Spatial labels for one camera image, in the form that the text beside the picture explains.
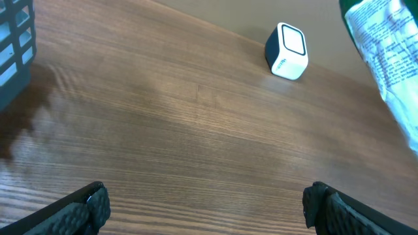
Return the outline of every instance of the small white speaker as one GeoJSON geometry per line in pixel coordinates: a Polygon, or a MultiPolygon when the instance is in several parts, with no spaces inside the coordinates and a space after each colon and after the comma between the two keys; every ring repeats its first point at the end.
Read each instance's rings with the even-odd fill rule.
{"type": "Polygon", "coordinates": [[[279,23],[266,42],[265,56],[273,74],[298,79],[308,66],[304,34],[287,23],[279,23]]]}

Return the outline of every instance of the table surface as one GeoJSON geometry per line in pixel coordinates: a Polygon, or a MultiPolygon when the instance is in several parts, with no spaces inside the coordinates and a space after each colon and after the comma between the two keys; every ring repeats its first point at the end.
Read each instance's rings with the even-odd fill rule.
{"type": "Polygon", "coordinates": [[[38,54],[0,114],[0,227],[87,185],[102,234],[313,234],[314,181],[418,228],[418,164],[376,89],[152,1],[35,0],[38,54]]]}

